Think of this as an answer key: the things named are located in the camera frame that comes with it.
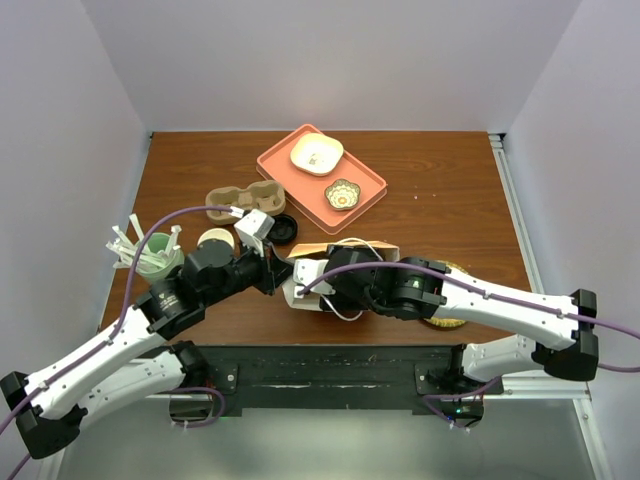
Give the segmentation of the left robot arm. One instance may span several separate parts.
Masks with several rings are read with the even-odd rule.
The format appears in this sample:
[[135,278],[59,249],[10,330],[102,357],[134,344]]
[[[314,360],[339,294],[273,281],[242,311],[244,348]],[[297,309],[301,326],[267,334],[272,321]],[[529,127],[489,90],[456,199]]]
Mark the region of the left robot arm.
[[[169,276],[121,312],[107,329],[54,364],[31,374],[12,372],[1,390],[33,459],[70,445],[93,421],[161,392],[196,392],[208,364],[191,342],[165,342],[205,318],[213,306],[248,288],[272,295],[291,277],[292,262],[270,243],[236,252],[222,240],[206,240]],[[134,361],[155,348],[161,353]]]

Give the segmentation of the brown paper bag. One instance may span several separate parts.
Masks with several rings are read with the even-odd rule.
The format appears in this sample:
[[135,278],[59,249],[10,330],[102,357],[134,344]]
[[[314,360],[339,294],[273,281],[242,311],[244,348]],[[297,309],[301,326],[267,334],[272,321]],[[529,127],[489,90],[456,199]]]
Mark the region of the brown paper bag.
[[[366,241],[349,237],[333,243],[298,244],[287,257],[287,260],[293,264],[296,259],[327,260],[325,273],[352,264],[398,261],[400,248],[383,241]],[[348,322],[357,320],[366,310],[359,295],[353,301],[338,290],[338,276],[332,276],[323,281],[327,281],[336,290],[334,295],[317,295],[308,292],[303,298],[295,298],[292,274],[282,286],[287,305],[296,310],[333,313],[341,320]]]

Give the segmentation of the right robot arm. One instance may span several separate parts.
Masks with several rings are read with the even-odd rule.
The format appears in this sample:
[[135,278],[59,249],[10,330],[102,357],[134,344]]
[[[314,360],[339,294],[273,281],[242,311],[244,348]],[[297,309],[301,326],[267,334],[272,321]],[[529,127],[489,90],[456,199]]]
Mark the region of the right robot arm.
[[467,344],[445,369],[448,386],[469,392],[479,382],[541,369],[568,381],[591,381],[599,340],[578,319],[589,292],[538,294],[487,282],[438,261],[404,257],[376,260],[369,252],[342,248],[330,255],[319,281],[358,307],[401,320],[450,318],[507,332],[498,341]]

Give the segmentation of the black lid stack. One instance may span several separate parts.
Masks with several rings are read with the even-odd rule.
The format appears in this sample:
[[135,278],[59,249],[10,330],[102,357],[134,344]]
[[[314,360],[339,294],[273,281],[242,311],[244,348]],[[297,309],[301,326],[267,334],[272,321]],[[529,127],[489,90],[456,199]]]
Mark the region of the black lid stack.
[[273,217],[274,224],[267,238],[277,246],[283,246],[293,242],[298,235],[298,223],[288,214],[279,214]]

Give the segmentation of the cream square bowl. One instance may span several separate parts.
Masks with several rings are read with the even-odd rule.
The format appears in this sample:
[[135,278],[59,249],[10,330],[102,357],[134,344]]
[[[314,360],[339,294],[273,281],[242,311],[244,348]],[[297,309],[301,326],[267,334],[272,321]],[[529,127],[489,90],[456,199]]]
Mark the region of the cream square bowl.
[[327,176],[344,154],[341,142],[324,134],[304,134],[292,148],[289,158],[297,169],[313,176]]

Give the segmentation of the brown paper cup stack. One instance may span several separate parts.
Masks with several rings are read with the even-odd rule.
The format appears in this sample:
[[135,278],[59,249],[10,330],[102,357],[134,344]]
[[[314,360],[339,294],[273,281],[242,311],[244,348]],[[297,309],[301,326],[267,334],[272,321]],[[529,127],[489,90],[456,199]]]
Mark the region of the brown paper cup stack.
[[235,240],[232,233],[224,228],[212,228],[206,230],[200,235],[197,241],[197,245],[200,246],[205,241],[223,241],[228,244],[232,249],[235,248]]

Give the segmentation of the green patterned small dish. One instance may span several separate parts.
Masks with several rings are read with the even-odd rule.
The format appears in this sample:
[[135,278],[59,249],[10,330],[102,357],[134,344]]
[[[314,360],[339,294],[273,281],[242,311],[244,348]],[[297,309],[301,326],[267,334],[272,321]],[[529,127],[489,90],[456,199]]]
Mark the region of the green patterned small dish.
[[324,190],[329,207],[338,211],[348,211],[360,202],[361,188],[346,179],[338,179]]

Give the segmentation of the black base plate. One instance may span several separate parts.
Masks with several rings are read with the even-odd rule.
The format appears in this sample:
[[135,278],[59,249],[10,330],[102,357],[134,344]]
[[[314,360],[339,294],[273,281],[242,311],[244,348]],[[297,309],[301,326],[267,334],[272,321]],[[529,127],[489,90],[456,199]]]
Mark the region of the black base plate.
[[453,419],[483,415],[500,381],[466,380],[459,347],[384,345],[171,345],[186,366],[185,387],[214,387],[224,413],[247,409],[404,410],[439,407]]

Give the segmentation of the woven bamboo coaster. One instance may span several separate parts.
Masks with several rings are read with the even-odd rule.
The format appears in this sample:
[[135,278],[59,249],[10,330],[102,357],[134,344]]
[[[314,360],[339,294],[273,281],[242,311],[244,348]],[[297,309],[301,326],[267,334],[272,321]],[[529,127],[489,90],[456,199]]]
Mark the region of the woven bamboo coaster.
[[[462,266],[454,262],[440,260],[440,263],[444,263],[449,268],[458,269],[465,274],[468,273],[468,271],[465,270]],[[438,317],[423,319],[423,322],[429,324],[434,328],[440,328],[440,329],[456,329],[456,328],[462,327],[466,323],[465,320],[460,320],[455,318],[438,318]]]

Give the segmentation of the green cup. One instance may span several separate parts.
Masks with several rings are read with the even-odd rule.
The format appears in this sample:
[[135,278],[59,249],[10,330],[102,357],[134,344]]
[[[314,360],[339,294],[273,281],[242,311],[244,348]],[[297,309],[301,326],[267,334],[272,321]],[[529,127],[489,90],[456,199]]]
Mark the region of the green cup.
[[178,234],[153,233],[144,246],[136,265],[136,273],[148,283],[164,279],[184,262]]

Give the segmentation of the cardboard cup carrier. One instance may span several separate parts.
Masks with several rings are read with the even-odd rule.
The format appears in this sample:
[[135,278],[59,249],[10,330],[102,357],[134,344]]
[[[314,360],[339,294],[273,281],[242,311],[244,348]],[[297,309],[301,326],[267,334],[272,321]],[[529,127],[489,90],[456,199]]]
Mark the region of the cardboard cup carrier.
[[284,188],[276,181],[263,180],[247,187],[219,187],[205,196],[208,206],[222,205],[244,210],[258,209],[269,215],[281,214],[286,206]]

